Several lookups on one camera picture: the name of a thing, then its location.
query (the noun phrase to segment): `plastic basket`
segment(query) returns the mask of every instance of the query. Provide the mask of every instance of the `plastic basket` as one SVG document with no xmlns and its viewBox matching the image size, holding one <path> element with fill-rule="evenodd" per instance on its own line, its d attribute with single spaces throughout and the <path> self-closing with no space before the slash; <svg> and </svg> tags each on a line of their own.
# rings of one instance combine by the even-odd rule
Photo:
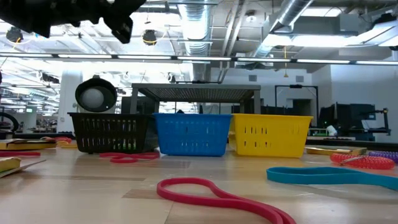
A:
<svg viewBox="0 0 398 224">
<path fill-rule="evenodd" d="M 173 156 L 222 156 L 231 115 L 155 114 L 160 152 Z"/>
<path fill-rule="evenodd" d="M 81 152 L 142 153 L 157 148 L 155 118 L 144 114 L 68 113 Z"/>
<path fill-rule="evenodd" d="M 229 145 L 243 156 L 303 155 L 311 116 L 234 114 Z"/>
</svg>

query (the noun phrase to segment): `ceiling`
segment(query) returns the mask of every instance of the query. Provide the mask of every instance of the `ceiling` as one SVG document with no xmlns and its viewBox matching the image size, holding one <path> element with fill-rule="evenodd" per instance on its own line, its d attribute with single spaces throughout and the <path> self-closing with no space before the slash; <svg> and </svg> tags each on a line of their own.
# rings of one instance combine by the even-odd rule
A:
<svg viewBox="0 0 398 224">
<path fill-rule="evenodd" d="M 212 8 L 211 25 L 211 50 L 210 55 L 219 56 L 226 37 L 228 22 L 231 22 L 231 10 L 235 0 L 219 1 Z M 159 2 L 147 2 L 146 6 Z M 255 50 L 262 42 L 262 27 L 266 16 L 280 9 L 280 0 L 248 0 L 246 11 L 253 10 L 254 20 L 244 17 L 238 38 L 233 46 L 232 54 L 248 53 Z M 358 12 L 371 12 L 396 4 L 390 1 L 334 1 L 315 0 L 302 16 L 335 17 L 341 13 L 357 14 Z M 140 12 L 131 15 L 134 21 L 131 42 L 121 44 L 110 29 L 100 21 L 98 25 L 82 22 L 81 27 L 71 25 L 54 26 L 51 28 L 49 39 L 35 34 L 23 33 L 24 40 L 15 44 L 6 39 L 10 24 L 0 21 L 0 52 L 20 53 L 75 53 L 75 54 L 139 54 L 139 55 L 184 55 L 185 46 L 182 35 L 182 21 L 178 14 L 153 13 L 142 7 Z M 145 30 L 155 30 L 158 42 L 148 46 L 142 41 Z M 361 47 L 361 48 L 319 48 L 287 46 L 285 49 L 273 48 L 274 57 L 300 57 L 300 58 L 345 58 L 366 57 L 370 59 L 384 59 L 391 54 L 388 47 Z M 123 63 L 123 62 L 67 62 L 27 60 L 22 58 L 0 58 L 3 74 L 2 84 L 13 85 L 48 85 L 40 80 L 43 73 L 51 75 L 62 81 L 62 71 L 67 68 L 83 70 L 87 77 L 94 74 L 112 80 L 118 87 L 128 88 L 132 82 L 167 83 L 168 75 L 174 74 L 178 80 L 186 80 L 189 66 L 178 63 Z M 275 64 L 274 69 L 282 68 L 284 64 Z M 289 68 L 303 68 L 308 71 L 318 69 L 309 65 L 289 65 Z M 41 113 L 54 113 L 59 102 L 59 85 L 52 84 L 54 88 L 30 88 L 25 91 L 3 88 L 2 105 L 12 106 L 18 104 L 42 105 Z M 22 97 L 35 98 L 37 102 L 16 100 Z"/>
</svg>

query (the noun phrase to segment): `white ball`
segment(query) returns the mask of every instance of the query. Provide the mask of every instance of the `white ball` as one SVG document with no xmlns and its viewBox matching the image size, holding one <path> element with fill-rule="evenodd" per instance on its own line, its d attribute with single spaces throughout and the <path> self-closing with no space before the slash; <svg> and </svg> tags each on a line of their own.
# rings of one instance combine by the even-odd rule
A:
<svg viewBox="0 0 398 224">
<path fill-rule="evenodd" d="M 90 88 L 81 95 L 81 102 L 89 108 L 98 108 L 104 103 L 104 95 L 101 91 Z"/>
</svg>

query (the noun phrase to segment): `exposed ductwork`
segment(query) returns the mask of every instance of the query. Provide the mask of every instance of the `exposed ductwork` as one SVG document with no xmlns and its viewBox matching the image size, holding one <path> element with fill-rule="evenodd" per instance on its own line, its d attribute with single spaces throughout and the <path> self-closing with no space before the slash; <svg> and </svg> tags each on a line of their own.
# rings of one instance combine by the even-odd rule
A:
<svg viewBox="0 0 398 224">
<path fill-rule="evenodd" d="M 285 0 L 282 3 L 277 17 L 269 21 L 269 25 L 263 28 L 264 40 L 262 44 L 251 55 L 252 57 L 266 57 L 274 46 L 267 43 L 267 35 L 273 32 L 291 33 L 294 22 L 301 16 L 313 0 Z"/>
<path fill-rule="evenodd" d="M 210 9 L 208 5 L 187 4 L 179 5 L 178 9 L 182 17 L 182 32 L 186 42 L 187 54 L 191 56 L 209 55 L 210 45 L 203 40 L 210 37 Z M 194 81 L 210 81 L 210 64 L 193 63 L 192 75 Z"/>
</svg>

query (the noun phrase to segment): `purple coiled cord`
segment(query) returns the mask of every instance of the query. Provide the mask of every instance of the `purple coiled cord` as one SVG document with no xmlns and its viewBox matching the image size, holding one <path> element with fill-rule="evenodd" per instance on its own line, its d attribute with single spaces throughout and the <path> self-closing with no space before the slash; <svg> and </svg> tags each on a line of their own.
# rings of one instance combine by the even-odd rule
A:
<svg viewBox="0 0 398 224">
<path fill-rule="evenodd" d="M 396 164 L 398 164 L 398 152 L 369 152 L 369 156 L 392 159 Z"/>
</svg>

